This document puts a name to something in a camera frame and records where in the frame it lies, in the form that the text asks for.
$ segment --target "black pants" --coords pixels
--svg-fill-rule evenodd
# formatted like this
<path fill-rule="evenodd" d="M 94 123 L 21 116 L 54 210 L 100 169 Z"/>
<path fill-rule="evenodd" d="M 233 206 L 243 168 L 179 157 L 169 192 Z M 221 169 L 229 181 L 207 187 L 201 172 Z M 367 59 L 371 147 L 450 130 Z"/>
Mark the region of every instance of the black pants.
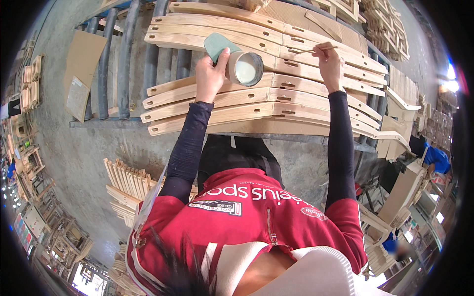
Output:
<path fill-rule="evenodd" d="M 411 148 L 411 152 L 415 153 L 418 157 L 423 157 L 425 153 L 425 142 L 426 139 L 422 135 L 419 138 L 410 136 L 410 143 L 409 146 Z"/>
<path fill-rule="evenodd" d="M 202 149 L 198 169 L 198 190 L 213 174 L 237 168 L 256 168 L 277 180 L 284 189 L 282 170 L 278 161 L 259 138 L 235 137 L 236 147 L 230 145 L 230 136 L 208 135 Z"/>
<path fill-rule="evenodd" d="M 20 99 L 16 99 L 16 100 L 8 102 L 8 117 L 12 117 L 20 113 L 21 113 Z"/>

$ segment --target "logo patch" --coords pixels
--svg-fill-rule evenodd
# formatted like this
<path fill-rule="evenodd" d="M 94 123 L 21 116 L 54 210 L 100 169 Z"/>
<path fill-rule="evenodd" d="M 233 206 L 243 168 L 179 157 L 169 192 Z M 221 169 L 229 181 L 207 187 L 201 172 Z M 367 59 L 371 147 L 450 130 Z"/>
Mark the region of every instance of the logo patch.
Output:
<path fill-rule="evenodd" d="M 312 208 L 310 206 L 302 207 L 301 212 L 305 214 L 306 216 L 318 218 L 321 221 L 329 219 L 325 214 L 321 213 L 318 209 Z"/>
<path fill-rule="evenodd" d="M 223 200 L 199 200 L 188 204 L 190 207 L 197 207 L 208 211 L 228 213 L 229 215 L 242 215 L 242 203 Z"/>

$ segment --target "red hoodie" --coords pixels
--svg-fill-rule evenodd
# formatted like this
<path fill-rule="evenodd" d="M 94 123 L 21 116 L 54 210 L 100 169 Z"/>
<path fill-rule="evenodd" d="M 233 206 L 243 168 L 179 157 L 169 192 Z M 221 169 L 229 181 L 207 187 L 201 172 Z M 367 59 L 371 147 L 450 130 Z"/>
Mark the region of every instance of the red hoodie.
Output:
<path fill-rule="evenodd" d="M 194 250 L 209 250 L 213 243 L 208 270 L 204 270 L 211 278 L 217 264 L 223 264 L 219 262 L 222 248 L 247 242 L 266 243 L 253 260 L 273 246 L 294 258 L 293 250 L 325 245 L 341 251 L 355 274 L 367 264 L 356 201 L 341 199 L 322 213 L 283 190 L 259 169 L 214 174 L 204 183 L 203 192 L 187 205 L 172 196 L 156 198 L 141 229 L 132 230 L 127 248 L 131 277 L 148 294 L 156 295 L 150 282 L 163 278 L 160 271 L 164 263 L 151 228 L 168 247 L 177 250 L 178 256 L 185 235 Z M 191 260 L 191 247 L 186 252 Z"/>

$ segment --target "white glue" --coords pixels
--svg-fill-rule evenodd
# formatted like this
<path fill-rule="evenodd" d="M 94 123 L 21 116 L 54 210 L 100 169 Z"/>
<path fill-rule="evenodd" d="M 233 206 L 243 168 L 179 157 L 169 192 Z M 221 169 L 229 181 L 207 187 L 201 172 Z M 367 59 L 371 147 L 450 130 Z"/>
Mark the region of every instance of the white glue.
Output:
<path fill-rule="evenodd" d="M 252 56 L 248 53 L 242 55 L 236 63 L 237 79 L 243 84 L 250 83 L 255 78 L 256 72 Z"/>

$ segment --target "worker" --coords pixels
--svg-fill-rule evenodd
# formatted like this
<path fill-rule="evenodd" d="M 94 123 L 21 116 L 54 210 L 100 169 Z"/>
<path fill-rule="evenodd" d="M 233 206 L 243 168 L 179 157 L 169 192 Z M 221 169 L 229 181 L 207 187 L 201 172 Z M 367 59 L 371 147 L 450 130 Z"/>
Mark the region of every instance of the worker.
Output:
<path fill-rule="evenodd" d="M 0 108 L 0 119 L 7 119 L 21 113 L 20 99 L 9 101 Z"/>
<path fill-rule="evenodd" d="M 13 183 L 15 181 L 15 174 L 17 173 L 17 169 L 15 166 L 15 160 L 12 160 L 11 164 L 8 166 L 8 173 L 7 179 L 8 182 Z"/>
<path fill-rule="evenodd" d="M 399 241 L 398 234 L 400 229 L 395 230 L 395 234 L 390 232 L 387 239 L 382 243 L 383 248 L 392 255 L 397 262 L 406 260 L 412 250 L 411 245 L 406 241 Z"/>
<path fill-rule="evenodd" d="M 426 151 L 424 163 L 428 165 L 428 175 L 431 176 L 434 172 L 439 172 L 441 174 L 446 174 L 448 181 L 452 178 L 451 163 L 449 158 L 444 151 L 441 151 L 438 148 L 432 147 L 428 142 L 426 142 L 425 137 L 422 135 L 420 138 L 415 136 L 410 137 L 410 148 L 417 157 L 423 157 L 423 154 Z"/>
<path fill-rule="evenodd" d="M 328 47 L 313 53 L 331 108 L 324 213 L 283 189 L 280 165 L 262 139 L 235 137 L 232 148 L 229 136 L 208 135 L 202 149 L 229 49 L 215 67 L 208 56 L 197 62 L 196 99 L 166 181 L 154 200 L 139 204 L 128 238 L 128 270 L 147 295 L 349 295 L 358 287 L 367 255 L 354 140 L 344 61 Z M 196 174 L 199 193 L 189 202 Z"/>

